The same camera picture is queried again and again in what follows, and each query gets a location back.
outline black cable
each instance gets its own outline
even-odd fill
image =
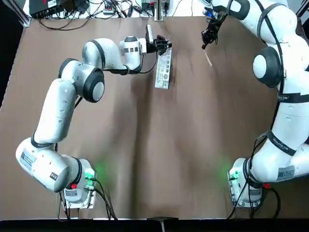
[[[193,7],[193,0],[191,0],[191,17],[193,16],[193,9],[192,9],[192,7]]]
[[[272,216],[273,219],[276,219],[279,216],[279,213],[281,210],[281,199],[280,199],[278,192],[274,188],[269,188],[268,190],[272,191],[276,195],[276,198],[277,198],[277,209],[276,209],[274,216]]]
[[[60,199],[59,199],[59,209],[58,209],[58,217],[57,217],[57,218],[58,218],[59,221],[62,221],[62,220],[60,220],[60,218],[59,218],[59,216],[60,216],[60,207],[61,207],[61,203],[63,202],[62,196],[61,196],[61,192],[59,192],[59,196],[60,196]],[[67,211],[66,200],[65,200],[65,203],[64,203],[64,213],[65,213],[65,215],[67,216],[67,219],[69,220],[70,217],[69,217],[68,211]]]
[[[111,214],[111,216],[114,218],[114,220],[118,220],[116,215],[114,214],[113,210],[111,209],[108,201],[106,200],[105,194],[102,193],[100,190],[98,190],[97,188],[95,188],[95,191],[101,196],[101,198],[103,199],[103,201],[105,202],[106,207],[108,208],[107,212],[109,211],[109,213]]]
[[[113,209],[113,206],[112,206],[112,200],[111,198],[108,198],[109,202],[106,200],[106,196],[105,196],[105,191],[103,189],[103,186],[101,184],[101,182],[99,182],[97,179],[94,179],[94,181],[98,182],[98,184],[100,185],[101,187],[101,190],[102,190],[102,198],[105,202],[105,206],[106,206],[106,213],[107,213],[107,216],[109,218],[109,220],[111,219],[111,216],[113,216],[113,218],[117,218],[116,215],[115,215],[115,212],[114,212],[114,209]]]
[[[157,63],[157,61],[158,61],[158,52],[155,52],[155,64]],[[141,73],[141,74],[145,74],[145,73],[149,73],[149,72],[151,72],[151,70],[152,70],[152,69],[154,69],[155,64],[153,65],[153,67],[152,67],[150,70],[148,70],[148,71],[146,71],[146,72],[142,72],[142,71],[140,71],[139,73]]]
[[[82,101],[82,99],[83,99],[82,97],[79,97],[79,99],[75,103],[74,109],[78,106],[78,104]]]
[[[174,11],[174,13],[173,13],[173,15],[172,15],[172,17],[174,16],[174,14],[176,13],[176,10],[177,10],[177,8],[178,8],[178,6],[179,6],[179,3],[177,4],[177,6],[176,6],[176,9],[175,9],[175,11]]]
[[[87,17],[87,20],[86,20],[82,25],[80,25],[80,26],[78,26],[78,27],[76,27],[76,28],[65,29],[65,27],[67,27],[69,24],[71,24],[72,21],[75,19],[75,15],[76,15],[76,12],[77,12],[76,10],[72,11],[70,14],[66,15],[66,16],[63,18],[63,19],[68,18],[69,16],[71,16],[72,14],[74,14],[73,17],[72,17],[72,19],[70,19],[70,21],[69,21],[66,25],[64,25],[64,26],[62,26],[62,27],[59,27],[59,28],[53,28],[53,27],[46,26],[46,25],[42,22],[41,19],[38,19],[38,21],[39,21],[39,24],[40,24],[41,26],[43,26],[43,27],[45,27],[45,28],[47,28],[47,29],[50,29],[50,30],[70,31],[70,30],[80,29],[80,28],[82,28],[83,26],[85,26],[85,25],[90,21],[90,19],[92,19],[92,18],[97,18],[96,15],[98,15],[98,14],[100,14],[100,13],[102,12],[102,11],[98,12],[98,10],[99,10],[99,8],[101,7],[101,5],[104,4],[104,3],[105,3],[104,0],[103,0],[101,3],[97,3],[99,6],[98,6],[98,8],[94,11],[93,14],[91,14],[90,11],[89,11],[89,9],[88,9],[87,12],[89,13],[89,16]],[[114,16],[114,14],[111,15],[110,17],[108,17],[108,18],[100,18],[100,19],[109,19],[109,18],[111,18],[111,17],[113,17],[113,16]]]

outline white robotic arm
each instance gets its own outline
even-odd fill
[[[138,74],[140,55],[164,49],[164,46],[154,44],[156,39],[152,38],[149,25],[146,30],[147,38],[130,36],[120,42],[125,64],[121,62],[116,44],[109,39],[88,41],[82,50],[82,62],[66,59],[60,67],[58,79],[52,82],[47,92],[37,129],[16,150],[16,159],[28,174],[51,191],[64,190],[65,200],[70,203],[89,200],[96,173],[87,160],[58,154],[55,144],[68,134],[78,96],[93,103],[102,98],[105,89],[103,71]],[[168,40],[164,41],[166,46],[171,45]]]
[[[262,183],[309,173],[309,146],[304,144],[309,136],[309,72],[305,71],[309,66],[309,47],[295,33],[296,15],[282,4],[269,0],[213,0],[212,4],[215,12],[237,18],[268,45],[256,55],[253,72],[260,82],[279,90],[280,104],[273,127],[265,134],[266,142],[253,160],[239,158],[228,172],[232,202],[237,207],[256,207],[260,204]],[[266,15],[280,43],[283,73],[281,52]],[[203,48],[214,41],[210,31],[218,29],[209,26],[202,32]]]

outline brown table surface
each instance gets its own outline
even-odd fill
[[[82,24],[78,20],[72,27]],[[46,22],[59,27],[62,20]],[[126,36],[170,38],[169,90],[155,89],[155,71],[135,76],[105,72],[106,91],[96,104],[76,109],[60,154],[88,159],[112,195],[120,218],[172,216],[224,218],[232,205],[226,171],[238,157],[251,154],[254,139],[272,120],[276,91],[252,72],[254,55],[264,45],[238,21],[228,18],[219,42],[201,49],[205,17],[91,20],[81,29],[51,31],[32,21],[24,30],[0,112],[0,219],[56,218],[58,202],[19,166],[15,151],[37,127],[42,104],[62,61],[81,59],[94,38],[119,44]],[[144,59],[144,70],[155,55]],[[308,179],[275,184],[282,201],[280,217],[308,217]],[[270,217],[276,200],[269,194],[257,217]],[[248,210],[238,210],[247,217]],[[106,217],[103,201],[81,210],[81,218]]]

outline cable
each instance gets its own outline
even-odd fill
[[[177,10],[177,8],[178,8],[178,6],[179,6],[179,3],[177,4],[176,9],[175,9],[175,11],[174,11],[172,17],[174,17],[174,14],[176,13],[176,10]]]
[[[61,203],[63,203],[61,192],[59,192],[59,196],[60,196],[60,199],[59,199],[59,209],[58,209],[58,216],[57,216],[57,218],[58,218],[59,221],[65,221],[65,220],[60,220],[60,218],[59,218],[59,216],[60,216],[60,207],[61,207]],[[69,219],[70,219],[70,216],[69,216],[69,214],[68,214],[68,209],[67,209],[66,200],[65,200],[65,203],[64,203],[64,213],[66,214],[67,219],[69,220]]]
[[[101,198],[104,200],[105,205],[106,205],[106,207],[107,207],[107,215],[108,215],[109,219],[110,219],[110,216],[109,216],[109,213],[110,213],[110,215],[114,218],[114,220],[118,220],[117,217],[116,217],[116,215],[115,215],[115,213],[114,213],[114,211],[111,209],[111,207],[110,207],[108,201],[106,200],[104,191],[101,192],[101,191],[98,190],[97,188],[95,188],[94,190],[95,190],[95,191],[101,196]]]
[[[157,61],[158,61],[158,52],[155,52],[155,64],[157,63]],[[151,72],[151,70],[154,69],[155,64],[153,65],[153,67],[152,67],[150,70],[148,70],[148,71],[146,71],[146,72],[140,71],[139,73],[145,74],[145,73]]]
[[[277,209],[276,209],[274,216],[272,216],[272,219],[276,219],[279,216],[279,213],[281,211],[281,199],[280,199],[278,192],[274,188],[269,188],[269,190],[272,191],[276,195],[276,198],[277,198]]]
[[[94,11],[93,14],[90,13],[90,10],[89,10],[89,9],[90,9],[90,4],[89,4],[89,7],[88,7],[88,9],[87,9],[87,12],[89,13],[89,16],[86,18],[87,20],[86,20],[82,25],[80,25],[80,26],[78,26],[78,27],[75,27],[75,28],[65,29],[65,27],[67,27],[69,24],[71,24],[72,21],[75,19],[75,15],[76,15],[76,12],[77,12],[76,10],[70,12],[69,14],[66,13],[67,15],[64,16],[63,19],[66,19],[66,18],[68,18],[68,17],[71,16],[71,15],[73,15],[73,17],[72,17],[72,19],[70,19],[70,21],[69,21],[67,24],[65,24],[64,26],[61,26],[61,27],[59,27],[59,28],[53,28],[53,27],[46,26],[46,25],[42,22],[42,19],[38,19],[38,21],[39,21],[39,24],[40,24],[41,26],[45,27],[46,29],[50,29],[50,30],[70,31],[70,30],[80,29],[80,28],[82,28],[83,26],[85,26],[85,25],[90,21],[90,19],[92,19],[92,18],[98,18],[97,15],[100,14],[100,13],[102,12],[102,11],[98,12],[98,10],[99,10],[99,8],[101,7],[102,4],[105,4],[105,0],[103,0],[101,3],[96,3],[96,4],[99,5],[99,6],[98,6],[98,8]],[[99,18],[99,19],[109,19],[109,18],[111,18],[111,17],[113,17],[113,16],[114,16],[114,14],[111,15],[110,17],[107,17],[107,18]]]
[[[191,0],[191,17],[193,16],[193,9],[192,9],[192,7],[193,7],[193,0]]]
[[[77,100],[75,106],[74,106],[74,109],[78,106],[78,104],[82,101],[82,97],[79,97],[79,99]]]

